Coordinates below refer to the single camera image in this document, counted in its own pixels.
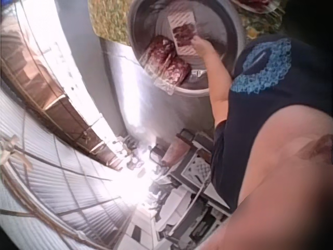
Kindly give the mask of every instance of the hand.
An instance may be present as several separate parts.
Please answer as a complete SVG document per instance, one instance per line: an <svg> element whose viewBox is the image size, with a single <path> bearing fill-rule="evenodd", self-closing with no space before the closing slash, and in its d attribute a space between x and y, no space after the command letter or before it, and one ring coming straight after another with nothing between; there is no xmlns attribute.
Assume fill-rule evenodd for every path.
<svg viewBox="0 0 333 250"><path fill-rule="evenodd" d="M195 35L191 41L192 46L198 53L198 55L205 59L207 56L211 54L216 54L216 50L214 49L213 45L205 39Z"/></svg>

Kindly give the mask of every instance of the blue graphic print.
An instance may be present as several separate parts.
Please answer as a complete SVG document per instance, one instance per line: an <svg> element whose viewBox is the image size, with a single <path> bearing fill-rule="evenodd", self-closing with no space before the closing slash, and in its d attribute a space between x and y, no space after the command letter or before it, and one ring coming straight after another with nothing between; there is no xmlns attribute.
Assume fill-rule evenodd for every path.
<svg viewBox="0 0 333 250"><path fill-rule="evenodd" d="M255 46L243 64L243 72L257 64L267 49L271 50L271 54L266 67L258 73L239 75L233 82L232 91L259 94L260 91L277 85L286 76L291 67L289 39L280 39L276 42L266 42Z"/></svg>

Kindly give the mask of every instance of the stainless steel counter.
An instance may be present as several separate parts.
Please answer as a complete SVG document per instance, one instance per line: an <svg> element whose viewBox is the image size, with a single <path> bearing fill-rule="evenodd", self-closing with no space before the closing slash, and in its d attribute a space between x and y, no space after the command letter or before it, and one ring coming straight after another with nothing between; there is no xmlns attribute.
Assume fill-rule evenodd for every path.
<svg viewBox="0 0 333 250"><path fill-rule="evenodd" d="M167 148L182 128L211 133L208 97L169 96L153 85L131 47L106 40L101 40L101 47L126 128L141 147L157 142Z"/></svg>

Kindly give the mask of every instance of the metal pot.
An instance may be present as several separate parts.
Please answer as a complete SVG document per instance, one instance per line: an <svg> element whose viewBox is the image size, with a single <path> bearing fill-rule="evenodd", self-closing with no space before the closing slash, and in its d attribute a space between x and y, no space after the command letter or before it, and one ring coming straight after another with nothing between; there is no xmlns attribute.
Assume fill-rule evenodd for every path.
<svg viewBox="0 0 333 250"><path fill-rule="evenodd" d="M166 12L173 1L133 1L127 23L130 43L137 60L141 58L154 36L162 34L172 37ZM192 4L196 21L201 23L199 35L220 41L215 48L217 51L218 47L224 48L221 60L232 74L236 59L245 45L244 28L236 9L227 0L191 0L189 4ZM181 86L176 87L175 93L191 97L208 96L208 79L202 60L184 60L192 65L193 71Z"/></svg>

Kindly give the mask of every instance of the packaged meat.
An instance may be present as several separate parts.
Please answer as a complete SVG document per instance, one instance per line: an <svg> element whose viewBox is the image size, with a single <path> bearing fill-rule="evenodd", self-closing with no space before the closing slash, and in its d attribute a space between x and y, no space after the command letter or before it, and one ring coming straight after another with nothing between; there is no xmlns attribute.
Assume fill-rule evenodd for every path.
<svg viewBox="0 0 333 250"><path fill-rule="evenodd" d="M151 77L158 77L176 55L173 41L157 35L142 55L140 63Z"/></svg>
<svg viewBox="0 0 333 250"><path fill-rule="evenodd" d="M172 30L178 47L191 46L191 40L196 34L196 27L192 23L186 23Z"/></svg>
<svg viewBox="0 0 333 250"><path fill-rule="evenodd" d="M183 82L190 71L190 64L176 56L162 73L161 79L167 84L178 86Z"/></svg>
<svg viewBox="0 0 333 250"><path fill-rule="evenodd" d="M181 56L197 56L191 40L197 34L194 14L190 10L174 10L168 15L177 54Z"/></svg>
<svg viewBox="0 0 333 250"><path fill-rule="evenodd" d="M170 95L191 71L190 64L177 56L174 42L162 35L152 39L139 61L154 85Z"/></svg>
<svg viewBox="0 0 333 250"><path fill-rule="evenodd" d="M172 95L176 86L181 85L190 72L190 64L186 63L179 56L175 56L163 70L161 76L155 81L154 85Z"/></svg>

